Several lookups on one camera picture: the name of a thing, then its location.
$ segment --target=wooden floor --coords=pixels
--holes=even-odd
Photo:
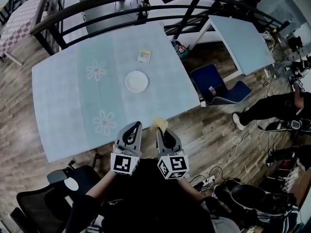
[[[0,217],[13,232],[16,225],[7,214],[17,206],[16,194],[22,191],[45,187],[46,175],[64,168],[71,158],[49,164],[44,154],[37,130],[32,94],[32,67],[47,58],[47,53],[35,39],[28,39],[23,46],[13,52],[24,62],[18,67],[10,60],[0,68]],[[225,77],[234,70],[233,61],[223,44],[201,45],[183,60],[188,72],[207,65],[215,64],[220,74]],[[232,137],[241,139],[255,124],[252,122],[243,132],[236,129],[232,113],[242,111],[244,107],[264,98],[264,72],[239,76],[227,85],[232,87],[237,80],[243,80],[252,88],[251,96],[239,105],[197,107],[169,120],[169,127],[181,138],[185,153],[190,158],[188,180],[198,174],[208,176],[214,166],[223,167],[236,146]],[[275,94],[289,92],[285,82],[273,81]],[[155,157],[157,151],[153,137],[143,132],[142,152],[146,157]],[[269,144],[279,148],[290,145],[287,133],[270,133]],[[104,175],[110,167],[109,158],[112,145],[98,149],[104,158],[96,169]],[[265,166],[268,150],[268,133],[254,128],[238,147],[236,155],[224,169],[224,177],[239,177],[244,183],[258,184],[264,174],[273,170]],[[95,151],[74,157],[78,166],[91,164]],[[220,171],[213,170],[216,177]]]

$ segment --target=checkered tablecloth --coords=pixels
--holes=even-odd
[[[139,50],[151,50],[149,63]],[[130,92],[129,72],[147,88]],[[199,105],[197,93],[158,24],[128,27],[79,42],[33,68],[35,117],[49,162],[115,141],[125,125],[169,119]]]
[[[0,57],[29,34],[40,1],[28,0],[11,14],[0,39]]]

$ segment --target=flower pattern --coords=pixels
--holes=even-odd
[[[96,81],[101,79],[101,75],[105,75],[107,73],[107,70],[104,69],[105,62],[98,63],[96,60],[93,61],[92,67],[86,67],[86,70],[88,72],[87,78],[90,80],[93,77]]]
[[[115,129],[117,124],[113,121],[115,115],[110,112],[106,116],[104,110],[99,111],[99,117],[93,118],[93,123],[97,124],[95,128],[96,133],[104,133],[104,135],[110,135],[111,129]]]

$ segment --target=blue chair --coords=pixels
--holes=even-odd
[[[215,65],[200,67],[191,72],[191,77],[209,105],[240,103],[252,92],[242,81],[238,81],[232,89],[228,90]],[[215,96],[209,90],[211,86],[216,91]]]

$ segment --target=light blue tablecloth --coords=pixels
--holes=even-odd
[[[151,50],[150,63],[137,61]],[[147,89],[124,85],[134,70]],[[133,121],[150,127],[199,105],[197,93],[158,23],[105,33],[65,49],[33,68],[35,115],[49,162],[114,141]]]
[[[252,23],[229,17],[209,16],[209,19],[243,74],[248,75],[275,62]]]

